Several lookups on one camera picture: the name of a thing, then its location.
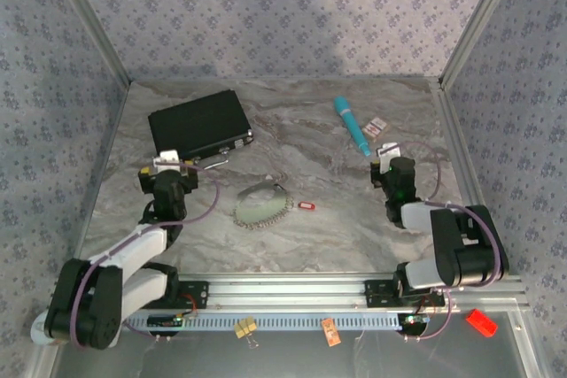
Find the red plastic block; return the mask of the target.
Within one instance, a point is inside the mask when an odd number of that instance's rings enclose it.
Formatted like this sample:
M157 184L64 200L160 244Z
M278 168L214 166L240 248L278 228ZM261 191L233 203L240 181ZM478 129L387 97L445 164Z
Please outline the red plastic block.
M471 310L466 321L483 337L493 337L498 330L497 323L479 309Z

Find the aluminium frame corner post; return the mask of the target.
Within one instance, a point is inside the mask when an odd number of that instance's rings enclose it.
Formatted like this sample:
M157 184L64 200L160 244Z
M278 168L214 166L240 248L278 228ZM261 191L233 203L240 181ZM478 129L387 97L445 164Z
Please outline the aluminium frame corner post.
M128 73L89 0L69 0L115 79L129 88Z
M447 64L439 77L439 85L444 90L449 90L459 72L462 70L466 60L470 56L475 44L492 17L501 0L479 0L469 22L464 28L462 35L456 44Z

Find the playing card box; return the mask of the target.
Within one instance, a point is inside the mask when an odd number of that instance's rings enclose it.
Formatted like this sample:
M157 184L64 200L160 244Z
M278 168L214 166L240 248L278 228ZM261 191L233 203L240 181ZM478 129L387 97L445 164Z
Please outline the playing card box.
M371 142L375 142L389 128L390 124L387 121L381 119L380 117L374 117L362 128L361 131Z

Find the aluminium frame floor rail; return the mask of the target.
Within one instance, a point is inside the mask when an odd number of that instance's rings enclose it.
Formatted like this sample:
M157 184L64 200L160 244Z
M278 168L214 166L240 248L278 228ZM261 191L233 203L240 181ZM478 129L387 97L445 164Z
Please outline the aluminium frame floor rail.
M484 204L485 198L451 99L436 78L429 77L427 81L462 201L466 204ZM466 289L460 292L457 298L457 304L460 306L479 304L487 312L505 312L511 326L509 341L517 347L519 354L519 369L525 373L526 378L553 378L553 371L541 344L540 333L519 276L510 275L487 289Z
M104 137L101 140L101 147L98 151L98 154L95 156L94 165L91 167L91 174L88 181L85 198L81 203L81 209L79 211L80 223L78 224L78 230L75 233L75 238L73 239L74 244L68 252L72 257L78 258L82 252L82 246L89 230L89 224L91 222L92 214L97 202L97 197L104 179L105 170L113 147L113 142L117 134L120 119L128 97L130 82L127 81L125 86L119 85L119 87L120 90L118 103L111 110L112 114L110 117L110 122L107 126L107 130L104 133Z

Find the small circuit board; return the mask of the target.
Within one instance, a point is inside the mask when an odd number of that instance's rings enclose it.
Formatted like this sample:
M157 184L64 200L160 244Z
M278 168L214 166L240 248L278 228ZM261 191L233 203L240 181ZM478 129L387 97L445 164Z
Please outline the small circuit board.
M427 329L430 317L427 314L405 314L398 315L400 324L399 333L403 336L420 337Z
M183 327L183 317L170 314L153 314L147 318L146 327L151 336L173 337Z

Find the teal toy microphone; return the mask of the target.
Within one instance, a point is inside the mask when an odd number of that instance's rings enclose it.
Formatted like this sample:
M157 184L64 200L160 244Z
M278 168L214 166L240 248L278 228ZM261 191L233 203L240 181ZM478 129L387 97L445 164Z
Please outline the teal toy microphone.
M361 128L354 117L350 104L343 96L338 96L334 99L334 107L338 116L343 120L349 131L355 145L364 154L365 157L371 155L368 141L366 140Z

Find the orange paper tag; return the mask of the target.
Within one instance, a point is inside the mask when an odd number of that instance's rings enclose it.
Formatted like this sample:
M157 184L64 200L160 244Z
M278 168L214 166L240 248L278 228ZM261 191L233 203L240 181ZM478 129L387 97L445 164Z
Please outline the orange paper tag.
M332 318L323 319L321 325L322 331L329 347L339 345L341 343L341 339L334 320Z

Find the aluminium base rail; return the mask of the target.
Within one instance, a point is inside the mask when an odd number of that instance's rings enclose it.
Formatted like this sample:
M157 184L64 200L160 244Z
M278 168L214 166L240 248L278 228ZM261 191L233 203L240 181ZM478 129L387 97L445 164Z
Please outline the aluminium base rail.
M367 308L365 282L390 281L392 273L182 274L180 279L208 282L207 307L221 312L360 312ZM457 312L530 307L517 276L488 287L453 289L451 297Z

